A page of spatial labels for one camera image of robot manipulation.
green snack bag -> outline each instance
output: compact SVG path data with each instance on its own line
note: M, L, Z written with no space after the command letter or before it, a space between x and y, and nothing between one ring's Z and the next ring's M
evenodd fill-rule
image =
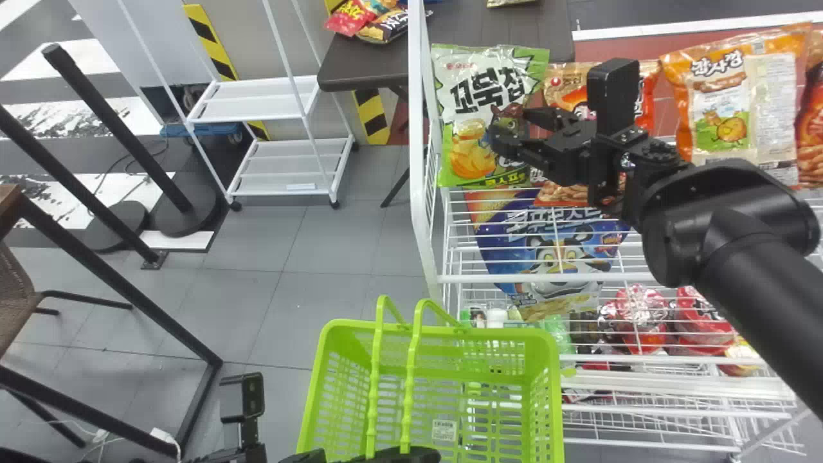
M443 122L439 186L484 189L525 185L528 165L491 151L489 124L526 133L523 108L540 95L549 50L433 44L431 59Z
M560 353L560 355L563 355L564 353L577 353L577 349L574 348L574 345L571 342L569 330L566 329L565 321L566 318L562 315L555 314L538 322L542 324L543 329L548 331L548 333L551 334L551 337L555 339L555 342L557 343L557 352ZM561 366L563 368L569 366L573 367L574 364L561 363Z

white shelving unit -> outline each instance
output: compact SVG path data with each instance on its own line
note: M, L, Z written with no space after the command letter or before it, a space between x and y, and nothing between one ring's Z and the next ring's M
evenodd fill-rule
M619 245L616 257L611 260L611 270L606 273L489 274L468 212L472 201L466 199L460 188L437 186L443 155L442 134L437 105L431 104L435 101L435 82L422 10L421 0L409 2L409 181L411 221L430 296L441 301L453 315L467 304L508 302L509 297L495 283L603 282L601 288L588 293L596 298L598 306L632 283L642 283L660 291L667 300L675 301L675 290L662 288L654 281L645 263L640 236L635 232L629 233ZM428 139L424 139L423 130L424 93L431 121ZM819 216L823 214L823 199L811 199L810 203ZM562 217L554 214L559 211L554 208L546 215L551 217L548 222L541 222L549 228L548 233L552 228L558 235L563 233L559 229L565 224L554 218ZM562 249L557 254L566 255ZM823 267L820 250L809 259ZM677 309L672 316L678 317ZM597 333L584 331L592 329L584 326L569 323L569 332L572 335ZM637 334L636 325L633 329L629 333ZM631 347L639 352L646 347L648 352L649 346L641 344L639 336L635 338L636 343ZM575 347L584 345L591 344L578 342ZM696 347L709 347L709 344ZM802 454L803 445L796 439L794 429L810 412L797 402L791 389L763 360L578 353L562 355L561 361L604 362L622 367L580 371L576 376L561 379L566 391L571 388L598 391L592 399L563 405L568 443L716 451L727 453L733 461L745 460L761 445ZM759 369L751 377L726 376L718 368L723 364L749 364Z
M215 75L206 63L203 63L203 66L212 76L212 81L187 115L174 98L168 82L163 78L160 69L151 56L151 51L147 48L140 31L123 5L123 0L118 0L118 3L137 36L144 53L149 58L151 66L163 82L166 94L177 110L189 136L194 141L194 146L212 173L215 182L220 186L226 201L231 204L234 210L239 210L240 207L239 203L235 202L237 196L284 194L327 194L332 208L337 208L340 205L337 201L337 187L340 185L340 179L346 168L349 153L352 149L357 148L354 134L346 121L346 116L337 96L332 93L332 98L348 135L345 138L314 138L310 127L310 116L317 105L320 93L317 76L295 76L292 73L280 32L272 14L272 8L268 0L261 1L266 12L266 18L272 28L274 40L277 44L277 52L283 66L286 68L287 77L222 82L219 76ZM296 0L291 0L291 4L297 12L300 25L303 26L303 31L319 67L322 59L306 28L300 6ZM307 138L304 140L259 142L254 137L249 125L245 123L249 120L282 119L302 120ZM250 144L228 188L224 188L217 177L217 173L194 132L195 124L220 122L243 122L246 131L254 140Z

orange snack bag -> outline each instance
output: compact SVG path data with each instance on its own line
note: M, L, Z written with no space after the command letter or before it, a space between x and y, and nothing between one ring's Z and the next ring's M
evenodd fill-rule
M546 104L574 112L581 119L596 119L595 111L588 108L586 77L589 69L599 63L549 63L543 84ZM656 59L640 61L639 93L635 102L635 123L638 127L654 131L654 86L660 76L660 63ZM533 185L541 182L532 179ZM583 185L560 186L545 180L534 200L538 207L586 206L588 188Z
M701 166L740 157L797 184L794 115L810 30L794 24L660 57L674 87L683 159Z
M809 37L806 90L797 114L797 167L800 186L823 186L823 30Z

white wire basket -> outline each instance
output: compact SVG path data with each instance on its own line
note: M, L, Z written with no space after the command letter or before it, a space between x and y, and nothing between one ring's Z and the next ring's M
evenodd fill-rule
M437 186L442 133L434 103L430 43L421 11L421 0L409 2L411 220L430 296L455 315L473 304L508 302L509 296L496 283L563 283L578 285L581 293L588 292L597 306L602 306L621 289L642 283L671 302L665 309L670 311L670 323L690 323L677 310L676 290L663 288L654 281L645 263L640 236L634 231L616 245L614 257L609 259L611 269L605 273L489 273L468 212L472 201L483 199L467 199L461 188ZM424 95L429 103L427 138L422 112ZM823 199L809 201L820 216ZM558 217L563 217L565 211L548 208L547 212L542 225L553 228L557 236L562 235L565 223ZM565 255L563 245L554 246L558 256ZM823 267L819 249L809 259ZM632 330L618 333L624 343L618 347L631 348L631 354L586 353L593 343L581 339L594 331L584 324L568 320L566 323L573 339L577 339L574 347L578 353L561 355L561 361L578 365L598 362L606 366L601 370L578 370L577 375L563 379L567 395L575 391L589 394L586 400L563 405L566 442L717 451L728 453L734 460L761 445L803 454L803 445L795 438L795 427L810 412L762 359L668 355L664 352L676 345L664 344L664 349L657 349L661 346L645 344L636 324L632 324ZM707 340L692 347L719 346ZM728 376L722 371L726 365L757 369L749 377Z

green plastic basket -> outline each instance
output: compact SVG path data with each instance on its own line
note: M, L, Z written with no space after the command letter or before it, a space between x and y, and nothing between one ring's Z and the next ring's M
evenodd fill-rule
M396 323L384 323L388 309ZM425 309L448 326L423 326ZM560 361L543 330L461 326L430 299L409 325L387 296L375 321L320 335L297 452L329 461L410 445L443 461L564 461Z

